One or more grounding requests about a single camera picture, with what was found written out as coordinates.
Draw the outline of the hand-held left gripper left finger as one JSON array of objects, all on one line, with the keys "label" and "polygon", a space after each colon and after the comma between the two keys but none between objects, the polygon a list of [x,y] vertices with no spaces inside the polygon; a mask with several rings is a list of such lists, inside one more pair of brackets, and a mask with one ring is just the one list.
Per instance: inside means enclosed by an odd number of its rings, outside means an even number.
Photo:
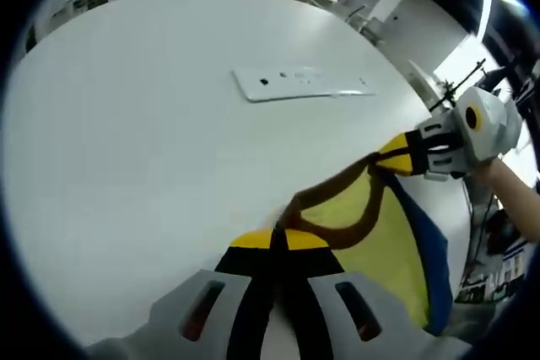
[{"label": "hand-held left gripper left finger", "polygon": [[156,301],[131,335],[90,347],[93,359],[258,359],[273,309],[274,231],[233,240],[202,269]]}]

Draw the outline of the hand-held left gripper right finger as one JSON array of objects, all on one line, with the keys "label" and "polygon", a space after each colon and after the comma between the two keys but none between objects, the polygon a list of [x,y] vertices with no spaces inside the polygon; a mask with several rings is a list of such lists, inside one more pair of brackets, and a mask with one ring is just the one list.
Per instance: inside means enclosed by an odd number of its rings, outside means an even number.
[{"label": "hand-held left gripper right finger", "polygon": [[328,244],[273,231],[285,313],[304,359],[445,359],[445,340],[417,327],[397,297],[345,271]]}]

